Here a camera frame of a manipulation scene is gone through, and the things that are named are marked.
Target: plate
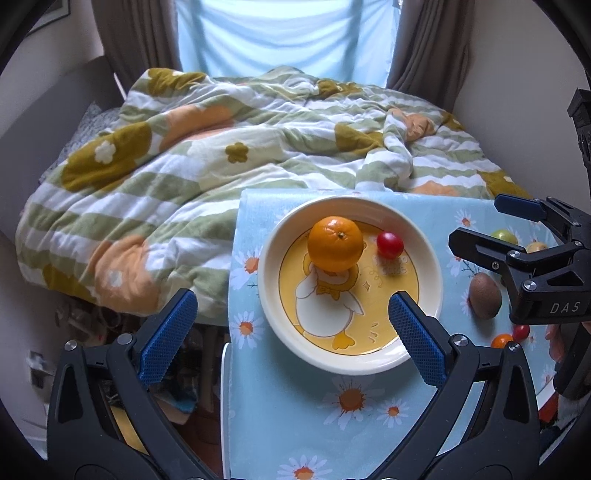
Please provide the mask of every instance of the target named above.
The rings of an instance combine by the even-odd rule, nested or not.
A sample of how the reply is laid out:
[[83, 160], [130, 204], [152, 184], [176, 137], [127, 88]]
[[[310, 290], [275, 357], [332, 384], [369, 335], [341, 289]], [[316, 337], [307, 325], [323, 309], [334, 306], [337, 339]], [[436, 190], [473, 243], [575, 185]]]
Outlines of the plate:
[[[337, 274], [316, 268], [307, 234], [326, 216], [353, 220], [363, 233], [359, 262]], [[393, 231], [405, 250], [384, 260], [375, 243]], [[301, 359], [343, 375], [369, 375], [409, 359], [388, 320], [388, 300], [407, 290], [422, 310], [438, 317], [443, 302], [439, 262], [427, 238], [397, 210], [358, 196], [312, 200], [288, 213], [269, 235], [258, 266], [258, 288], [267, 321]]]

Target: wall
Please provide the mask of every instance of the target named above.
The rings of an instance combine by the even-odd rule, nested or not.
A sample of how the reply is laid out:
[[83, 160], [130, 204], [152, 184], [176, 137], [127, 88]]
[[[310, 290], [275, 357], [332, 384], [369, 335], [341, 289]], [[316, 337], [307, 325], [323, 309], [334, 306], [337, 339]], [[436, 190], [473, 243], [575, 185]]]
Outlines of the wall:
[[[27, 37], [0, 76], [0, 135], [60, 76], [102, 54], [90, 0], [71, 0], [71, 13]], [[0, 398], [27, 436], [43, 431], [43, 402], [28, 383], [28, 351], [57, 362], [63, 330], [55, 327], [60, 295], [24, 282], [14, 245], [0, 234]]]
[[459, 120], [531, 194], [591, 211], [566, 112], [575, 89], [589, 86], [556, 27], [531, 0], [476, 0], [472, 53]]
[[41, 398], [29, 383], [25, 361], [29, 350], [56, 363], [66, 332], [58, 329], [54, 312], [60, 295], [28, 285], [18, 269], [14, 245], [0, 233], [0, 398], [14, 422], [27, 436], [43, 431], [23, 419], [43, 424]]
[[0, 136], [58, 78], [102, 55], [90, 0], [70, 0], [70, 10], [25, 38], [0, 75]]

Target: cartoon duck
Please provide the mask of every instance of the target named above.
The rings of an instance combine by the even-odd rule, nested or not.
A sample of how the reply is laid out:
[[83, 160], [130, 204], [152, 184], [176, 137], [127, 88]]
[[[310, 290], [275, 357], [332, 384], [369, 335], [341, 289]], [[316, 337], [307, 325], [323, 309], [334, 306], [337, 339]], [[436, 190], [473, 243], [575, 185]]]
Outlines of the cartoon duck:
[[357, 281], [359, 267], [328, 273], [312, 264], [307, 254], [303, 267], [306, 277], [295, 289], [295, 314], [301, 328], [318, 337], [334, 336], [334, 350], [354, 345], [345, 330], [355, 313], [363, 315], [359, 300], [349, 291]]

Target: red cherry tomato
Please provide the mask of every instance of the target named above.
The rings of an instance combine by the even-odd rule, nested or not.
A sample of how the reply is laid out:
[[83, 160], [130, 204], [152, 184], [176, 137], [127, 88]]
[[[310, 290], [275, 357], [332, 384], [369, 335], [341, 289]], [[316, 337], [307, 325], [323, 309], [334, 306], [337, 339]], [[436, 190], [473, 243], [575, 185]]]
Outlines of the red cherry tomato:
[[398, 258], [404, 250], [402, 239], [392, 232], [379, 234], [376, 243], [378, 244], [378, 253], [384, 258]]
[[513, 325], [513, 340], [516, 342], [522, 342], [530, 336], [529, 325]]
[[507, 342], [512, 342], [513, 337], [508, 333], [501, 333], [492, 339], [491, 347], [493, 348], [504, 348]]

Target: pillow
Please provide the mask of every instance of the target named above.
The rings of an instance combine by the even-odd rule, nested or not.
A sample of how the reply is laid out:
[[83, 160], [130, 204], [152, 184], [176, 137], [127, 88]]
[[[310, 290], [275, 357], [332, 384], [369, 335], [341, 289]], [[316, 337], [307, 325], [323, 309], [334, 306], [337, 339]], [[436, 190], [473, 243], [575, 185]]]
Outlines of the pillow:
[[110, 126], [119, 118], [119, 108], [110, 108], [106, 111], [101, 110], [100, 106], [92, 102], [82, 116], [76, 132], [70, 141], [61, 149], [57, 159], [43, 172], [39, 177], [39, 185], [43, 183], [49, 174], [59, 165], [64, 163], [67, 158], [90, 140], [94, 139], [101, 131]]

